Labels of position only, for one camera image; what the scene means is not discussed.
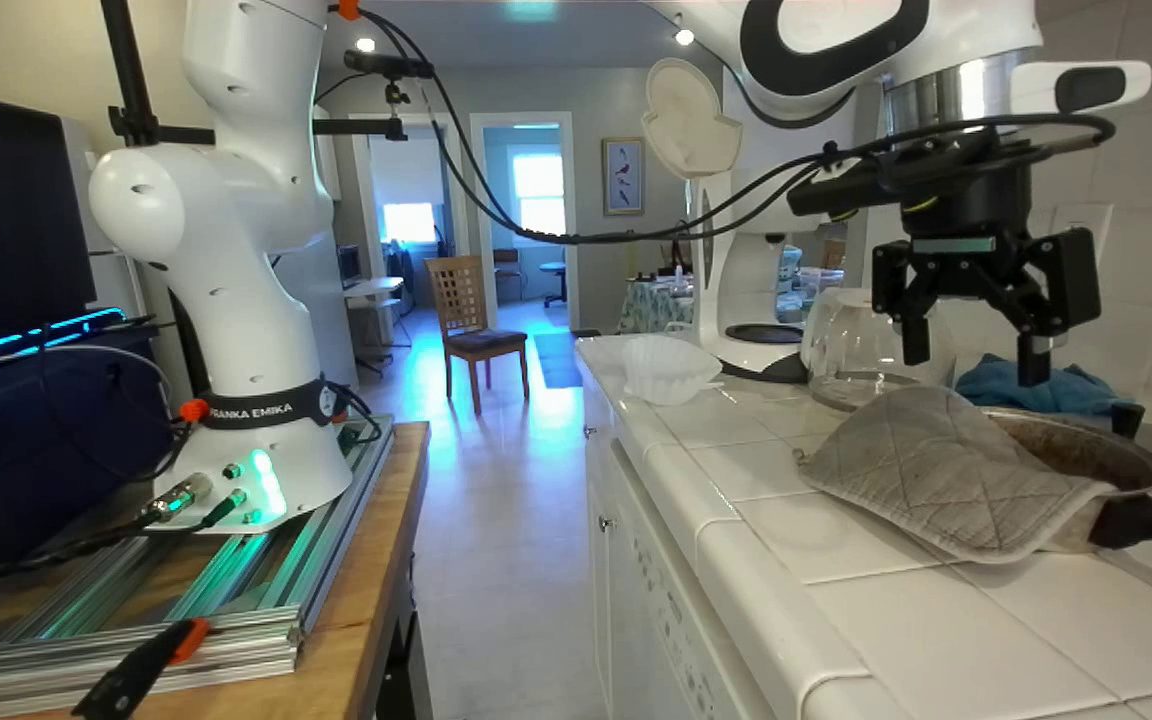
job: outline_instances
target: white robotic arm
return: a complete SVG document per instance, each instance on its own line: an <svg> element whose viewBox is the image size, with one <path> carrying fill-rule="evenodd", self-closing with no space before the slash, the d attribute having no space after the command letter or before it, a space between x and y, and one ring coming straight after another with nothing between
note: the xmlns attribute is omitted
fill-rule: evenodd
<svg viewBox="0 0 1152 720"><path fill-rule="evenodd" d="M792 210L902 202L914 241L873 254L873 303L902 325L905 361L927 361L925 312L973 296L1015 326L1022 384L1047 374L1047 340L1101 315L1089 233L1028 236L1031 164L1092 149L1111 122L1089 111L1150 93L1150 65L1042 65L1031 0L654 0L695 27L775 126L831 116L882 89L882 134L829 179L788 190ZM1078 122L1078 140L1028 140Z"/></svg>
<svg viewBox="0 0 1152 720"><path fill-rule="evenodd" d="M209 417L158 478L192 496L168 529L268 533L351 478L310 306L273 271L330 233L310 118L325 31L325 0L189 0L183 69L215 143L119 149L91 170L99 227L168 268L209 364Z"/></svg>

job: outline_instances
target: wooden floor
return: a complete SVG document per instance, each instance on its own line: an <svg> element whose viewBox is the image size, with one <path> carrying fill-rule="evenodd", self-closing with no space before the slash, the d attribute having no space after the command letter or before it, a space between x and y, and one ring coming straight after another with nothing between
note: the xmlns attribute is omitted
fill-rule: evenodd
<svg viewBox="0 0 1152 720"><path fill-rule="evenodd" d="M514 303L499 325L558 333L565 306ZM364 395L397 419L429 419L429 496L415 538L415 599L438 720L601 720L589 607L586 395L546 387L533 403L516 361L474 417L464 364L452 403L438 319L397 325L393 361Z"/></svg>

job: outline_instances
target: white tile countertop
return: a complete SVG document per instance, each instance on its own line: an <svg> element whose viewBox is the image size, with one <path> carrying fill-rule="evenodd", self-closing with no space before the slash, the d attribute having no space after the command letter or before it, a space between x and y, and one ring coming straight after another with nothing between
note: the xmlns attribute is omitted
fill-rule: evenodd
<svg viewBox="0 0 1152 720"><path fill-rule="evenodd" d="M949 560L806 485L797 451L844 412L731 374L643 403L619 392L623 344L579 340L586 369L771 707L1152 720L1152 545L1061 536L1013 566Z"/></svg>

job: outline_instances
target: folded towel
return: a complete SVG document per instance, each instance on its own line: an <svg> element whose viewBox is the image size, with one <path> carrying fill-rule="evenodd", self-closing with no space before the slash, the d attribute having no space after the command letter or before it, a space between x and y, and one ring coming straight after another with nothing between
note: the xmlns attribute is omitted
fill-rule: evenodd
<svg viewBox="0 0 1152 720"><path fill-rule="evenodd" d="M806 459L806 472L823 496L967 565L1015 565L1084 503L1111 496L1111 485L1052 472L949 387L873 399Z"/></svg>
<svg viewBox="0 0 1152 720"><path fill-rule="evenodd" d="M1121 395L1084 369L1061 369L1052 380L1022 387L1015 364L1002 355L983 355L973 371L957 380L957 392L973 403L991 409L1028 409L1028 412L1063 412L1063 417L1111 417Z"/></svg>

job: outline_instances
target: computer monitor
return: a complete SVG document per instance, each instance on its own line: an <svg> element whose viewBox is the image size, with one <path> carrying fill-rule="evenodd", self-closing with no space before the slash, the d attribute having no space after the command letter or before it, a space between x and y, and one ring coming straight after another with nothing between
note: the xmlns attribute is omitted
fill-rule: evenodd
<svg viewBox="0 0 1152 720"><path fill-rule="evenodd" d="M96 296L63 118L0 102L0 335Z"/></svg>

